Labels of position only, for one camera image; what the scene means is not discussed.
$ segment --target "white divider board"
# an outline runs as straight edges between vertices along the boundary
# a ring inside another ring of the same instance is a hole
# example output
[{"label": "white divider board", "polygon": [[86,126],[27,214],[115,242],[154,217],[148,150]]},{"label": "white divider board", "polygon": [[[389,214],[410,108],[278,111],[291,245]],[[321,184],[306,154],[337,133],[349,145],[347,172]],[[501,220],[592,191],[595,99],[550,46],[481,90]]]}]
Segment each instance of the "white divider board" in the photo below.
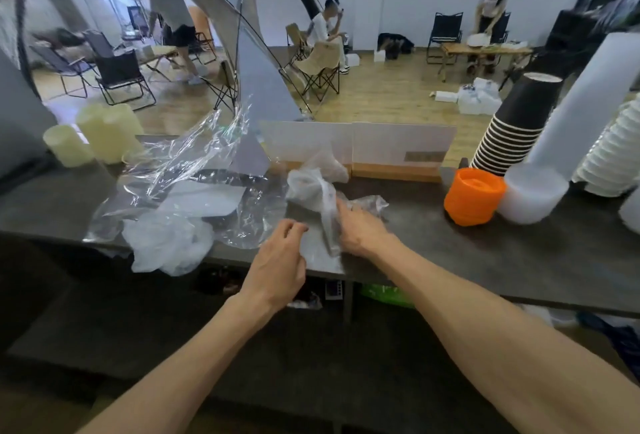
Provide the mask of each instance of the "white divider board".
[{"label": "white divider board", "polygon": [[304,163],[323,146],[331,144],[338,162],[351,163],[353,128],[350,123],[261,121],[259,125],[267,154],[273,160]]},{"label": "white divider board", "polygon": [[354,122],[353,162],[390,166],[441,165],[455,126]]}]

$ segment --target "black shorts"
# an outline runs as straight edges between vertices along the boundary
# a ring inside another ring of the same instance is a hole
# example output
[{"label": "black shorts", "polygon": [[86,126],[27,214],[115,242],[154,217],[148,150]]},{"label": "black shorts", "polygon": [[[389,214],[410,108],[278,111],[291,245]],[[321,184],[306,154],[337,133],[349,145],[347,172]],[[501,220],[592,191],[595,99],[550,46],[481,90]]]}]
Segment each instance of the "black shorts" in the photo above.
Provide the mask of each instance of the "black shorts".
[{"label": "black shorts", "polygon": [[196,28],[195,26],[182,25],[177,30],[173,31],[169,38],[171,45],[178,48],[188,47],[190,44],[196,41]]}]

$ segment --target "seated person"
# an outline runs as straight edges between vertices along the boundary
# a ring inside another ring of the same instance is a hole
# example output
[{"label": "seated person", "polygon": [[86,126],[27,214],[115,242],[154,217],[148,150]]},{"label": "seated person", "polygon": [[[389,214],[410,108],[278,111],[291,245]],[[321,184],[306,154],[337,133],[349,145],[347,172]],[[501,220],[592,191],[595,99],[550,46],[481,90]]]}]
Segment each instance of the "seated person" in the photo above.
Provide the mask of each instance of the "seated person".
[{"label": "seated person", "polygon": [[[507,0],[480,0],[476,7],[476,22],[473,29],[473,34],[486,33],[491,35],[493,27],[495,26],[505,10],[507,9]],[[491,39],[492,43],[498,43],[494,38]],[[486,66],[484,72],[491,75],[495,71],[495,56],[489,55],[485,58]],[[473,75],[476,73],[477,57],[471,55],[468,58],[467,74]]]},{"label": "seated person", "polygon": [[[348,74],[347,58],[344,56],[344,46],[342,39],[345,34],[340,33],[340,23],[344,11],[338,9],[336,0],[326,0],[324,3],[324,11],[321,11],[311,20],[311,26],[307,31],[308,42],[314,45],[316,42],[335,42],[340,45],[340,73]],[[338,21],[334,28],[329,30],[328,22],[333,17],[338,17]]]},{"label": "seated person", "polygon": [[189,46],[196,42],[196,28],[184,0],[150,0],[149,34],[153,34],[158,15],[164,18],[165,25],[171,28],[171,43],[176,47],[178,55],[184,60],[184,66],[190,78],[189,85],[201,84],[201,75],[189,58]]}]

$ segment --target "hand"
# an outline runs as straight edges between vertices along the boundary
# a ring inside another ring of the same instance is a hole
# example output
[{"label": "hand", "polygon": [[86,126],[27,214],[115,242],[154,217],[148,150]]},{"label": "hand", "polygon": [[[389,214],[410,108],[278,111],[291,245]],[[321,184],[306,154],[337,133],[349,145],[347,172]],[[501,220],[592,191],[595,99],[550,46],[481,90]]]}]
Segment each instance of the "hand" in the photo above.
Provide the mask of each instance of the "hand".
[{"label": "hand", "polygon": [[340,244],[345,252],[370,259],[377,247],[384,244],[392,236],[385,224],[371,213],[364,211],[359,205],[349,210],[346,203],[337,200],[338,214],[342,235]]},{"label": "hand", "polygon": [[262,244],[238,296],[262,303],[271,314],[289,304],[305,283],[307,261],[300,255],[300,240],[308,226],[281,220]]}]

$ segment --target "stack of black cups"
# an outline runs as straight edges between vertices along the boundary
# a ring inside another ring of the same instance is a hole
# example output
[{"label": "stack of black cups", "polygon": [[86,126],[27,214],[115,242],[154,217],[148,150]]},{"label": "stack of black cups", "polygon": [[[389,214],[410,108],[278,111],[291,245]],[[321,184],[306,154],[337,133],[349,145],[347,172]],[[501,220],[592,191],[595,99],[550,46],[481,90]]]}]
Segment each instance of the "stack of black cups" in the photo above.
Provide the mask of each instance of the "stack of black cups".
[{"label": "stack of black cups", "polygon": [[553,75],[523,74],[491,119],[471,167],[504,176],[523,161],[544,129],[562,82]]}]

